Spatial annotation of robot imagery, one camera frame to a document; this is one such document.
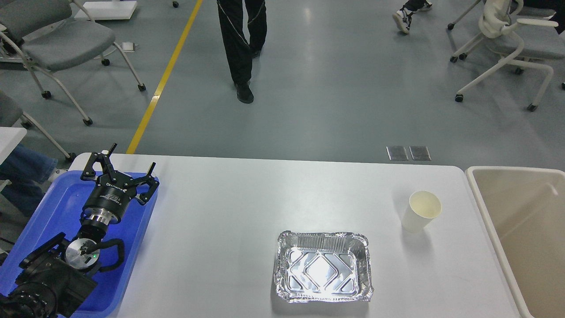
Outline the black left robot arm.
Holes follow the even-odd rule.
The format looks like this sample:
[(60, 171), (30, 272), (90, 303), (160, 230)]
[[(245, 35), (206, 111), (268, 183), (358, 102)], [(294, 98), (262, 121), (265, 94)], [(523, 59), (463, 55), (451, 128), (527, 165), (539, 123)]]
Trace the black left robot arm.
[(1, 268), (3, 318), (105, 318), (121, 301), (160, 181), (94, 152), (48, 189)]

